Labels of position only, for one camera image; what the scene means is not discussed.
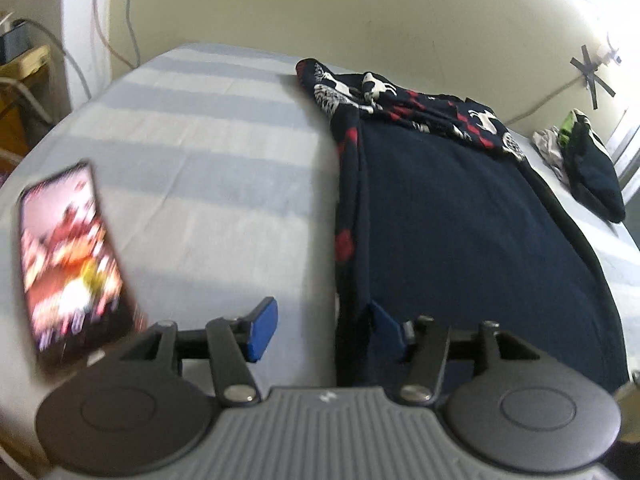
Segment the dark folded garment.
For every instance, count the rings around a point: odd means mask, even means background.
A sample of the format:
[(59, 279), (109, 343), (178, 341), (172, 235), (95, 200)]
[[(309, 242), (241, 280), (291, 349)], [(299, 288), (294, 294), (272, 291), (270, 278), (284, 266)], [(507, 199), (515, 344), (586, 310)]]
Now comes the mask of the dark folded garment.
[(567, 145), (576, 162), (570, 187), (574, 199), (602, 220), (623, 222), (626, 209), (612, 158), (583, 112)]

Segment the blue striped bed sheet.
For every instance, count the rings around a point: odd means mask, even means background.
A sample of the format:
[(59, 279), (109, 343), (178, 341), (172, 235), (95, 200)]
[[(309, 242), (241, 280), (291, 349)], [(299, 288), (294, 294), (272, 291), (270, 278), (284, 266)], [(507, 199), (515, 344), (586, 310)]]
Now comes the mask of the blue striped bed sheet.
[[(597, 255), (639, 359), (639, 253), (525, 156)], [(38, 370), (17, 265), (22, 189), (88, 159), (134, 300), (150, 321), (202, 327), (265, 296), (280, 322), (256, 370), (263, 389), (337, 385), (337, 148), (288, 56), (186, 44), (146, 62), (67, 116), (1, 189), (1, 428), (39, 446), (35, 416), (55, 380)]]

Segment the wooden side table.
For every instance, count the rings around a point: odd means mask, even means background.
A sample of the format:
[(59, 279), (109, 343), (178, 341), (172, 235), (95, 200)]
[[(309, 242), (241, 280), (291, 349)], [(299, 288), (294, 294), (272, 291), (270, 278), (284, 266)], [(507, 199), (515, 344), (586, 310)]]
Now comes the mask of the wooden side table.
[(48, 46), (26, 50), (1, 65), (1, 172), (13, 171), (30, 151), (24, 119), (51, 128), (53, 117), (32, 93), (49, 78)]

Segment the blue charger box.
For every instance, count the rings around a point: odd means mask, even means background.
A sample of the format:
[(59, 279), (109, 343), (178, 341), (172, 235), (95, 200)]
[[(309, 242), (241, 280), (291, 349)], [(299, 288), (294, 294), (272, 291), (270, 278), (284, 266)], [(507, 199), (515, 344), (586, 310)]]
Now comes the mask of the blue charger box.
[(1, 24), (0, 64), (8, 64), (32, 47), (25, 20), (5, 21)]

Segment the white crumpled garment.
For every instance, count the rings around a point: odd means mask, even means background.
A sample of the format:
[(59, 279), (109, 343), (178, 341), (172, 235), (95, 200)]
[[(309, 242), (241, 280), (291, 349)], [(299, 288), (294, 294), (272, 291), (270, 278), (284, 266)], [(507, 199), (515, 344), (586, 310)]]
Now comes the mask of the white crumpled garment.
[(532, 139), (534, 148), (551, 168), (555, 177), (570, 188), (575, 177), (576, 162), (566, 141), (564, 132), (555, 126), (535, 131)]

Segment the green small garment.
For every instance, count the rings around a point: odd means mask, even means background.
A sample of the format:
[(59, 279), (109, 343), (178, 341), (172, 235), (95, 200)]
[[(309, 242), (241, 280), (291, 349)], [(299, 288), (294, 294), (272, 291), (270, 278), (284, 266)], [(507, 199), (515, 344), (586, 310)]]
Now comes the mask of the green small garment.
[(579, 122), (579, 115), (580, 110), (574, 108), (574, 110), (571, 110), (563, 120), (558, 131), (558, 144), (560, 148), (565, 148), (568, 142), (570, 142), (570, 137), (572, 136), (574, 127)]

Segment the navy reindeer pattern sweater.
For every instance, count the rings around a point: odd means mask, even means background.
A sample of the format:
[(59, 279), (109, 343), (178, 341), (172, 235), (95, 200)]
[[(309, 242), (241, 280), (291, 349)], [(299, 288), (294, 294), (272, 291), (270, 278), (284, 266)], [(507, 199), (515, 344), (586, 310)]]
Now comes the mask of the navy reindeer pattern sweater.
[(372, 309), (457, 330), (495, 321), (608, 391), (623, 385), (622, 323), (600, 261), (492, 110), (367, 72), (298, 62), (337, 148), (336, 380), (381, 386)]

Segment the smartphone in brown case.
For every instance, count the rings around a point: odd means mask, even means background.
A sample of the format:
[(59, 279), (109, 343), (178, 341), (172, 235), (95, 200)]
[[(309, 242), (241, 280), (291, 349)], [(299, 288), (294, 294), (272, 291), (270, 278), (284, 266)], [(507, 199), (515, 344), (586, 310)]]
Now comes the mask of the smartphone in brown case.
[(43, 374), (145, 329), (88, 159), (25, 188), (17, 207), (24, 306)]

